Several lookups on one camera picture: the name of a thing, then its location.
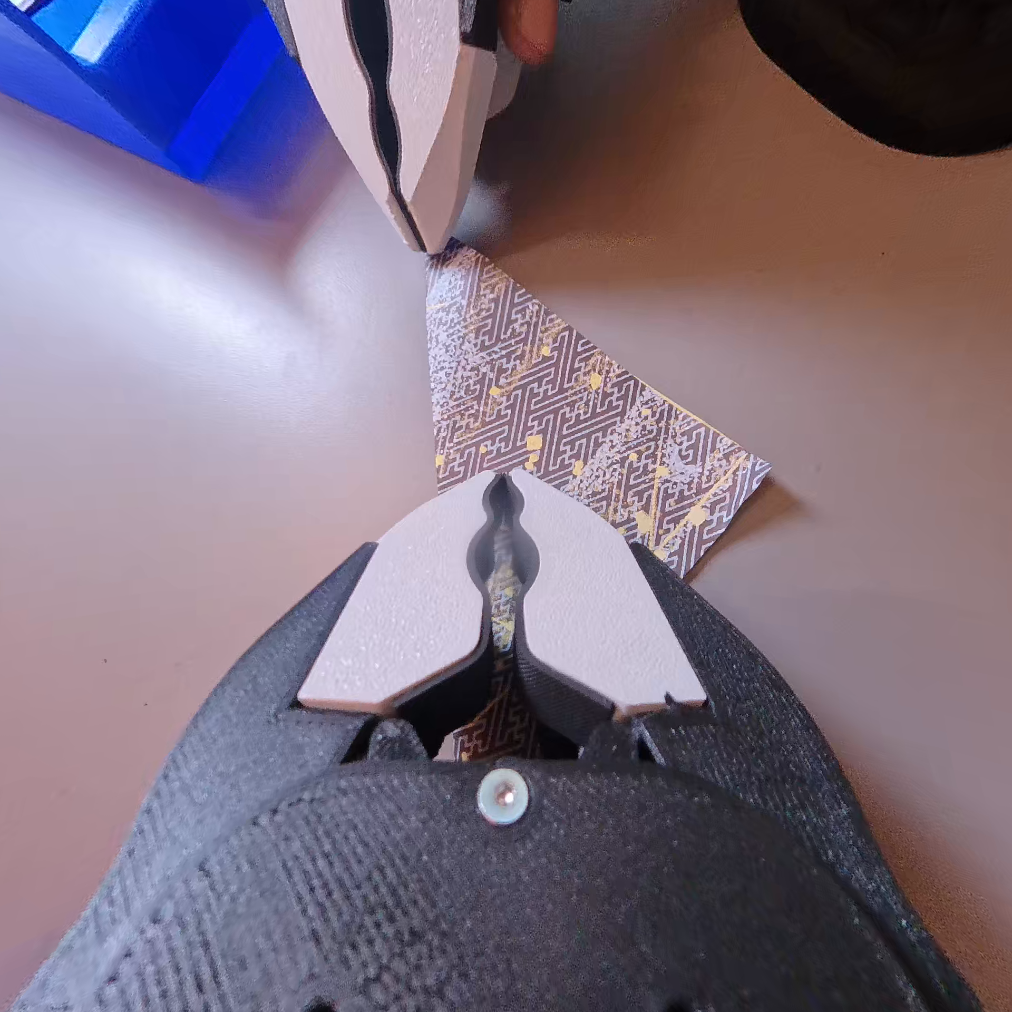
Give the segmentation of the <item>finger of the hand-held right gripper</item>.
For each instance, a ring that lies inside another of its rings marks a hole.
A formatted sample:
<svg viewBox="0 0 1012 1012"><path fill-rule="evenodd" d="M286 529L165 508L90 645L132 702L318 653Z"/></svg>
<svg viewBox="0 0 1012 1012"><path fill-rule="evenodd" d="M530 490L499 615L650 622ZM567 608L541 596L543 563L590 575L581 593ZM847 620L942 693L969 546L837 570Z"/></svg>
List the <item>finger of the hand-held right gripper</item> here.
<svg viewBox="0 0 1012 1012"><path fill-rule="evenodd" d="M410 249L422 252L397 179L386 2L289 1L285 10L301 68L333 133L387 219Z"/></svg>
<svg viewBox="0 0 1012 1012"><path fill-rule="evenodd" d="M486 122L511 101L520 64L498 34L488 52L418 19L396 31L388 91L400 137L398 183L428 255L459 221Z"/></svg>

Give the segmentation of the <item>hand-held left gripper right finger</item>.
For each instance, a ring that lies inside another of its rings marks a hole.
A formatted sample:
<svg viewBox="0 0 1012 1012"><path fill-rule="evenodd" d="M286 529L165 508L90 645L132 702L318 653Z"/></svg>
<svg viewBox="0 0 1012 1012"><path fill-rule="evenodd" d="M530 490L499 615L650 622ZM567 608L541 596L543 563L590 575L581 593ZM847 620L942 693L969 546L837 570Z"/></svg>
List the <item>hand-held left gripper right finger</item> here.
<svg viewBox="0 0 1012 1012"><path fill-rule="evenodd" d="M526 471L507 475L513 637L526 700L556 736L701 707L707 693L626 539L592 509Z"/></svg>

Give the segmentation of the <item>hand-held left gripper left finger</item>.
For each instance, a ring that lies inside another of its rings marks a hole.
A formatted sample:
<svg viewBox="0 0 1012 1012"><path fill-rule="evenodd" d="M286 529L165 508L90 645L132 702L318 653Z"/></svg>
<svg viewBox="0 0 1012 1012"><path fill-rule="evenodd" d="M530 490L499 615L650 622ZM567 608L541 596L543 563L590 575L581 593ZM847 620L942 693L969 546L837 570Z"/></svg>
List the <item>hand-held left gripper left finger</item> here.
<svg viewBox="0 0 1012 1012"><path fill-rule="evenodd" d="M401 719L435 756L489 698L488 581L503 515L504 478L483 472L392 527L310 666L298 703Z"/></svg>

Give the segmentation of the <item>blue plastic bin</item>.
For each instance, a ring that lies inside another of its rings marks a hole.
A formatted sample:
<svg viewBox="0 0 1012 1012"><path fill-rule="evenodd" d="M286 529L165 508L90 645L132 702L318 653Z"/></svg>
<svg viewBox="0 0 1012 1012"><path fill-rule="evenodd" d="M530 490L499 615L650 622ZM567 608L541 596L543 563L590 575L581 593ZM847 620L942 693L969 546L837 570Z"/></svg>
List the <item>blue plastic bin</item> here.
<svg viewBox="0 0 1012 1012"><path fill-rule="evenodd" d="M297 78L267 3L1 3L1 91L193 182Z"/></svg>

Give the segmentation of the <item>yellow backed black patterned paper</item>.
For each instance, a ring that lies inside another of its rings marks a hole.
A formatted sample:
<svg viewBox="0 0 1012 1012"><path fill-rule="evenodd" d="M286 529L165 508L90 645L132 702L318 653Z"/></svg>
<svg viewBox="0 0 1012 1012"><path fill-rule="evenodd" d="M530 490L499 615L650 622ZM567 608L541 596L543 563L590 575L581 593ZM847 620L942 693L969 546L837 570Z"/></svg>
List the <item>yellow backed black patterned paper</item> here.
<svg viewBox="0 0 1012 1012"><path fill-rule="evenodd" d="M592 509L630 545L707 693L711 665L678 617L675 588L758 490L771 465L621 366L469 246L428 266L426 296L439 492L504 478L493 629L515 670L520 582L507 475L526 471Z"/></svg>

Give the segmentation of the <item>person's right hand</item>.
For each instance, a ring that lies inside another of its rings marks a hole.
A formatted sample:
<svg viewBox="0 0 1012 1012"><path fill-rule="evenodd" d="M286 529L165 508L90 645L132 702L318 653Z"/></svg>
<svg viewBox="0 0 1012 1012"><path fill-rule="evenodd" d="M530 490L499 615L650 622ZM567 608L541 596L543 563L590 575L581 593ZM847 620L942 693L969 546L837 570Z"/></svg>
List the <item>person's right hand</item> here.
<svg viewBox="0 0 1012 1012"><path fill-rule="evenodd" d="M564 1L499 1L499 32L521 64L543 66L558 37L560 8Z"/></svg>

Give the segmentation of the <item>black textured pad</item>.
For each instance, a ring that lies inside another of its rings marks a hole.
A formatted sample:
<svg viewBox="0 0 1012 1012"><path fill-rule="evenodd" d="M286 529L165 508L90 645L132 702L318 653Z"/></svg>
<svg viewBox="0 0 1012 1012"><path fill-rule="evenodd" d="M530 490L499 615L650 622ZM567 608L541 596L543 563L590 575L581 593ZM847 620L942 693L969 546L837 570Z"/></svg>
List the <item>black textured pad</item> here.
<svg viewBox="0 0 1012 1012"><path fill-rule="evenodd" d="M967 157L1011 144L1009 1L740 1L804 92L893 149Z"/></svg>

